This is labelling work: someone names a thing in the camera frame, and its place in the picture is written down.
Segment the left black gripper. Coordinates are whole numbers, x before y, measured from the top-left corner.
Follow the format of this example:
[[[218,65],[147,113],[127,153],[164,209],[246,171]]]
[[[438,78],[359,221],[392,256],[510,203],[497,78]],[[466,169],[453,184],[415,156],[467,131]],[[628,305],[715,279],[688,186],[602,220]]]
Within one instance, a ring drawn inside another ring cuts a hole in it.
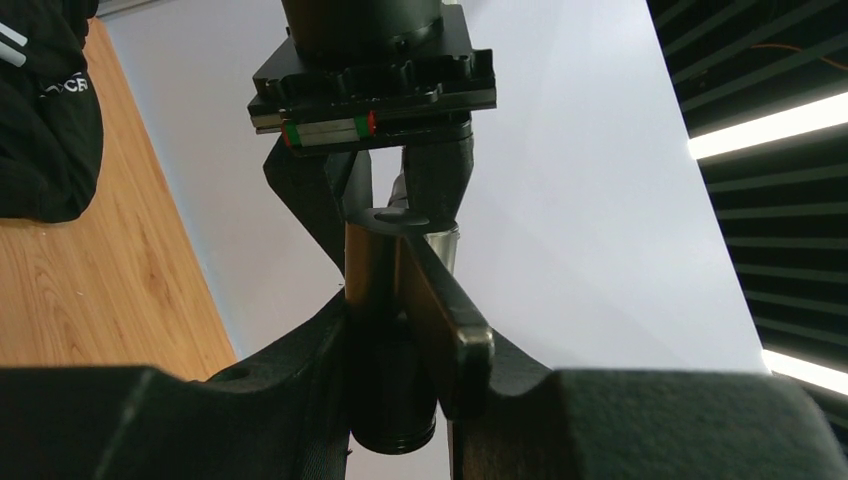
[[[408,206],[455,221],[474,167],[470,115],[497,102],[493,53],[472,46],[462,7],[283,10],[286,39],[254,74],[247,107],[258,133],[283,139],[263,164],[274,193],[344,272],[346,220],[373,206],[370,154],[345,151],[411,145],[402,154]]]

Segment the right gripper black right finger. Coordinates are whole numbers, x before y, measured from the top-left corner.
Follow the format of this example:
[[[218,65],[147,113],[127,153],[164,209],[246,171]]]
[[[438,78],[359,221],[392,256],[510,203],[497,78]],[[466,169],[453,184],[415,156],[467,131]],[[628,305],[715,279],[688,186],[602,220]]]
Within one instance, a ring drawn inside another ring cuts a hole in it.
[[[552,370],[503,336],[482,416],[455,423],[455,479],[843,479],[822,411],[770,374]]]

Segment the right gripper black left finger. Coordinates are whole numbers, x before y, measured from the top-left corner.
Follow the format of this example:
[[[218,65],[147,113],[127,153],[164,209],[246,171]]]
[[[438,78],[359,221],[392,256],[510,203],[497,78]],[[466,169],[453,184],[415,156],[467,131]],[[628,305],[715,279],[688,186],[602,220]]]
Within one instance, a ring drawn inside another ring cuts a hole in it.
[[[5,368],[5,479],[341,479],[345,302],[206,381],[150,366]]]

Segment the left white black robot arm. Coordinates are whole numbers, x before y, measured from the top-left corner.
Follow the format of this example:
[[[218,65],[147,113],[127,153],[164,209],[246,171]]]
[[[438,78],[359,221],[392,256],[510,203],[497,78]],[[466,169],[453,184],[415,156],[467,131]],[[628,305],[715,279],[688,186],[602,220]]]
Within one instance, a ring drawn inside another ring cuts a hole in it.
[[[277,140],[263,171],[329,259],[373,204],[370,154],[402,149],[403,196],[454,220],[473,171],[471,115],[497,102],[493,53],[440,1],[287,1],[284,42],[256,71],[247,110]]]

